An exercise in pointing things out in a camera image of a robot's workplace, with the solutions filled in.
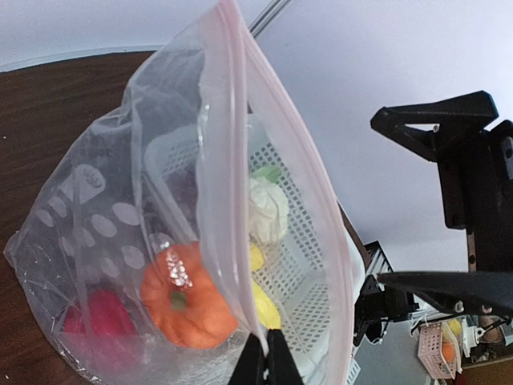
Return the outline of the yellow toy fruit front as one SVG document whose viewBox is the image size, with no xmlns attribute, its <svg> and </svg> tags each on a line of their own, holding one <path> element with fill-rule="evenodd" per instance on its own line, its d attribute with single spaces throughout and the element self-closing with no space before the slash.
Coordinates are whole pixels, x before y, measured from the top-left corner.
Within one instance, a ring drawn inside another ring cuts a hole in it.
<svg viewBox="0 0 513 385">
<path fill-rule="evenodd" d="M 267 329 L 279 330 L 281 316 L 274 302 L 255 281 L 252 281 L 252 292 L 260 323 Z"/>
</svg>

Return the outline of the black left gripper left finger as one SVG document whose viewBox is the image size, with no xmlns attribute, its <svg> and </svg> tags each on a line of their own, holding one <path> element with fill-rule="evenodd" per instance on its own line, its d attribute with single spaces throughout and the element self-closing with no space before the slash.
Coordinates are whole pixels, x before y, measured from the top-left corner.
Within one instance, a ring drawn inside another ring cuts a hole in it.
<svg viewBox="0 0 513 385">
<path fill-rule="evenodd" d="M 249 335 L 228 385 L 265 385 L 266 361 L 259 339 Z"/>
</svg>

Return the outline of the clear zip top bag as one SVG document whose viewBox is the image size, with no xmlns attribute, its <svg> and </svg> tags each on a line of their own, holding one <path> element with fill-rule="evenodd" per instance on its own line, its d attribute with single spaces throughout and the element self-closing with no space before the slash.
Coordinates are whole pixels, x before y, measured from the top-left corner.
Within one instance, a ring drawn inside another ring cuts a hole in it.
<svg viewBox="0 0 513 385">
<path fill-rule="evenodd" d="M 249 335 L 269 329 L 252 292 L 248 120 L 262 124 L 299 188 L 329 291 L 325 383 L 343 384 L 353 347 L 352 261 L 325 166 L 301 115 L 234 1 L 219 1 L 147 59 L 121 104 L 94 121 L 43 185 L 5 255 L 50 343 L 94 384 L 228 384 Z M 193 125 L 195 172 L 163 196 L 143 155 L 157 136 Z M 145 269 L 171 245 L 197 242 L 203 267 L 238 327 L 212 349 L 181 347 L 155 326 L 140 295 Z M 136 335 L 77 341 L 67 311 L 96 290 L 119 296 Z"/>
</svg>

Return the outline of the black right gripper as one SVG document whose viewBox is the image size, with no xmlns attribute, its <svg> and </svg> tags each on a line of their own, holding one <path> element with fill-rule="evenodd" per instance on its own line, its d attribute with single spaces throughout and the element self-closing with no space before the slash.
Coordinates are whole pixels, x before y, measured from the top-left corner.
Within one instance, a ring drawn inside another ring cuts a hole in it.
<svg viewBox="0 0 513 385">
<path fill-rule="evenodd" d="M 512 122 L 485 91 L 435 103 L 383 107 L 373 130 L 438 163 L 446 227 L 466 232 L 470 271 L 379 274 L 444 314 L 512 314 Z"/>
</svg>

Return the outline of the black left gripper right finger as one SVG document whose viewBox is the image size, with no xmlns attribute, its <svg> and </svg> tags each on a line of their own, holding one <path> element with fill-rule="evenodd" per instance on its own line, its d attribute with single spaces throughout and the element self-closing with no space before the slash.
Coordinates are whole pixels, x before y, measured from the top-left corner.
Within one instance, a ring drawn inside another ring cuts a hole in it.
<svg viewBox="0 0 513 385">
<path fill-rule="evenodd" d="M 270 385 L 302 385 L 303 380 L 281 330 L 269 330 L 267 336 L 267 379 Z"/>
</svg>

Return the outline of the red toy bell pepper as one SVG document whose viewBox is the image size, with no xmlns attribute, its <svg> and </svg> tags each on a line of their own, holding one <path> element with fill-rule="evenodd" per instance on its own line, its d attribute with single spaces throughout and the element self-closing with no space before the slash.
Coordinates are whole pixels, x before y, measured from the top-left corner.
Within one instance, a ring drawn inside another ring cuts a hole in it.
<svg viewBox="0 0 513 385">
<path fill-rule="evenodd" d="M 136 328 L 117 294 L 96 290 L 88 297 L 85 310 L 77 303 L 67 311 L 63 332 L 77 341 L 96 342 L 136 335 Z"/>
</svg>

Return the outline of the orange toy pumpkin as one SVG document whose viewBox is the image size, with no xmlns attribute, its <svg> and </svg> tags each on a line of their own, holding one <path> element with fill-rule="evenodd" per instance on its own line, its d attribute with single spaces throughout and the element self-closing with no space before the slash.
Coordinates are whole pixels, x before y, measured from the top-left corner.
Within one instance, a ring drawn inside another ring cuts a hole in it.
<svg viewBox="0 0 513 385">
<path fill-rule="evenodd" d="M 140 295 L 155 326 L 180 347 L 218 347 L 238 327 L 203 267 L 197 242 L 159 252 L 144 271 Z"/>
</svg>

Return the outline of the yellow toy fruit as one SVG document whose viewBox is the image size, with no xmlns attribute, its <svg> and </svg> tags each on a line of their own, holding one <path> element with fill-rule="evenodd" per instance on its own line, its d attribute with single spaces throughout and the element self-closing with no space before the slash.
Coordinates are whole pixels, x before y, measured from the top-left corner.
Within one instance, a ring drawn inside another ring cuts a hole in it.
<svg viewBox="0 0 513 385">
<path fill-rule="evenodd" d="M 249 245 L 250 270 L 257 272 L 265 265 L 265 253 L 254 242 Z"/>
<path fill-rule="evenodd" d="M 252 292 L 260 323 L 267 329 L 279 330 L 281 316 L 274 302 L 255 281 L 252 281 Z"/>
</svg>

